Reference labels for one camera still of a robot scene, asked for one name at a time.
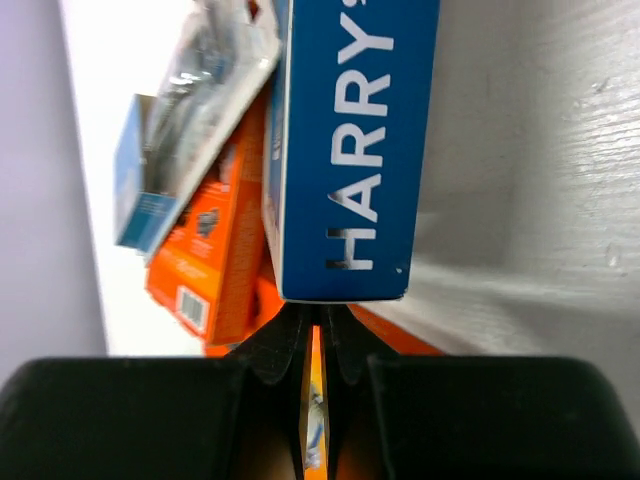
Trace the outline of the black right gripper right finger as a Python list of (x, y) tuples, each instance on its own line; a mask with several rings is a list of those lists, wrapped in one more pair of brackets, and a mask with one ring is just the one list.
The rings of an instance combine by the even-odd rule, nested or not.
[(332, 479), (635, 479), (639, 442), (593, 365), (397, 353), (344, 305), (321, 317)]

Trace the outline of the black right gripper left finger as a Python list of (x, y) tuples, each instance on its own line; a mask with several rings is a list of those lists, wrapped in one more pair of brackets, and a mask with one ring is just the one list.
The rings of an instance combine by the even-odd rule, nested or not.
[(300, 479), (309, 311), (220, 358), (41, 358), (1, 391), (5, 479)]

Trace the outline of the blue Harry's razor box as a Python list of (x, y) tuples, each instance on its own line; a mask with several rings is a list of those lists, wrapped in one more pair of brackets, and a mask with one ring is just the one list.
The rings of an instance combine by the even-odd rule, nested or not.
[(409, 283), (440, 5), (278, 1), (263, 219), (288, 301)]

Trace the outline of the clear blister razor pack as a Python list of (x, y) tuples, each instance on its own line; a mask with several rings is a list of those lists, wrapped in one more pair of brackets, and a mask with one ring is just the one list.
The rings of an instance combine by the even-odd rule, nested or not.
[(152, 258), (281, 49), (271, 1), (197, 1), (157, 93), (133, 96), (114, 155), (115, 245)]

